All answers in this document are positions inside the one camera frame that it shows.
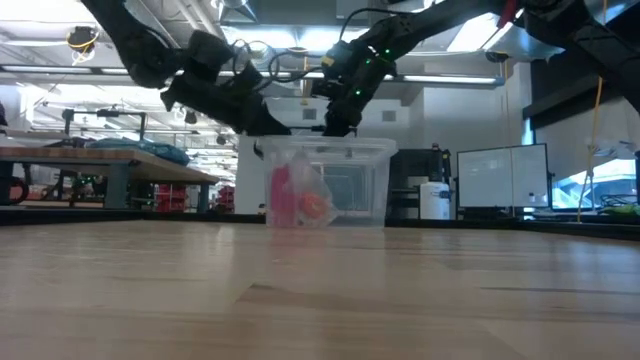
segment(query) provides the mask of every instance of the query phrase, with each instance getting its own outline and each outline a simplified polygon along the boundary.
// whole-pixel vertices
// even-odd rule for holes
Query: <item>blue cloth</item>
[[[133,141],[129,139],[106,138],[87,144],[87,148],[92,149],[135,149],[153,154],[161,159],[172,163],[187,166],[189,156],[186,152],[169,144],[156,143],[150,141]]]

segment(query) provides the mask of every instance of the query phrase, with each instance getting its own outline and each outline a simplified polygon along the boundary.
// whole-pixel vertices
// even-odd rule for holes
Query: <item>clear plastic container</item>
[[[384,227],[389,139],[267,136],[267,225]]]

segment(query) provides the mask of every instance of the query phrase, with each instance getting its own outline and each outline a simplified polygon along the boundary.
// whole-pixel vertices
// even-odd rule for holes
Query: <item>wooden table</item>
[[[105,208],[109,209],[126,208],[127,184],[130,180],[144,180],[200,185],[198,208],[204,212],[208,207],[209,185],[219,181],[215,176],[135,150],[0,147],[0,177],[11,176],[14,163],[107,176]],[[6,194],[0,186],[0,197]]]
[[[0,359],[640,358],[640,243],[120,222],[0,229]]]

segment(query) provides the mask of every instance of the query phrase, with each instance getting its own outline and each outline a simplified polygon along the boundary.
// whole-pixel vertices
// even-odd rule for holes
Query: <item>plastic bin lid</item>
[[[380,161],[398,152],[394,140],[377,138],[265,136],[258,140],[258,146],[265,153],[301,149],[312,160],[326,162]]]

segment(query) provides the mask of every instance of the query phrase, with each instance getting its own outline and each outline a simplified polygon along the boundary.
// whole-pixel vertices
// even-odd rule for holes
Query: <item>white container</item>
[[[450,199],[447,184],[429,182],[420,185],[420,219],[450,220]]]
[[[384,227],[389,186],[389,161],[398,150],[389,139],[267,136],[259,140],[265,162],[267,225],[321,227],[309,223],[302,209],[314,183],[330,197],[335,219],[331,225]],[[292,159],[304,153],[314,171],[293,171]]]

